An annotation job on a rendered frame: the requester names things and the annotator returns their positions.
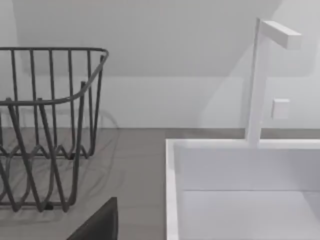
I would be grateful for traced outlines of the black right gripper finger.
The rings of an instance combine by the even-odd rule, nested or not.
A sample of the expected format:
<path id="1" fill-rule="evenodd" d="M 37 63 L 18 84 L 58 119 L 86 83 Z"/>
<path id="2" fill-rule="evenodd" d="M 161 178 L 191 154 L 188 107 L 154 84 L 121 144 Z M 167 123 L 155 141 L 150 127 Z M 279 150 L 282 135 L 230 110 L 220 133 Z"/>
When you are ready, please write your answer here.
<path id="1" fill-rule="evenodd" d="M 118 240 L 118 198 L 111 197 L 66 240 Z"/>

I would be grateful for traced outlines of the white sink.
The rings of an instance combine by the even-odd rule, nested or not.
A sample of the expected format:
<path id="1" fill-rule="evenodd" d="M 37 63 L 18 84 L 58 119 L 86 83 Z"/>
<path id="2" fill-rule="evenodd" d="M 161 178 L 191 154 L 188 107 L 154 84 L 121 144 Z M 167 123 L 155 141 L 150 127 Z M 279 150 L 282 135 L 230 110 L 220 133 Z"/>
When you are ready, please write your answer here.
<path id="1" fill-rule="evenodd" d="M 320 240 L 320 140 L 167 139 L 167 240 Z"/>

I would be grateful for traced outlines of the tall white tap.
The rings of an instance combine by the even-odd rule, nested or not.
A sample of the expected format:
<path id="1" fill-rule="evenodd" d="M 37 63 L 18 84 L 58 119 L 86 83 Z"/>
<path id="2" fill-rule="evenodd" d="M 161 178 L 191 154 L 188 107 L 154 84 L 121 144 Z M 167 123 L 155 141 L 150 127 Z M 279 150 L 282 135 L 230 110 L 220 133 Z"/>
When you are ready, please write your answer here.
<path id="1" fill-rule="evenodd" d="M 275 42 L 286 50 L 299 50 L 303 35 L 277 21 L 256 19 L 255 36 L 250 75 L 250 98 L 245 139 L 249 146 L 259 145 L 262 131 L 270 42 Z"/>

